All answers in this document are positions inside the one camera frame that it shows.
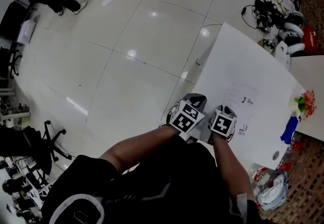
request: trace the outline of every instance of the blue object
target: blue object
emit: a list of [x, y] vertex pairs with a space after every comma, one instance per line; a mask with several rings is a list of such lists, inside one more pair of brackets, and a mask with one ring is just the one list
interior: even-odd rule
[[290, 119], [286, 125], [286, 129], [281, 136], [281, 140], [283, 140], [288, 145], [292, 142], [292, 136], [293, 136], [294, 131], [297, 128], [297, 124], [298, 124], [297, 117], [290, 117]]

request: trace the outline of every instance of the brown tiled floor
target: brown tiled floor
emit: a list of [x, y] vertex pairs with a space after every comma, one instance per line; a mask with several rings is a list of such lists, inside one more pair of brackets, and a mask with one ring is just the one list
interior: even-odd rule
[[288, 199], [279, 208], [260, 211], [262, 218], [281, 223], [324, 223], [324, 142], [300, 134], [302, 152], [293, 152], [288, 173]]

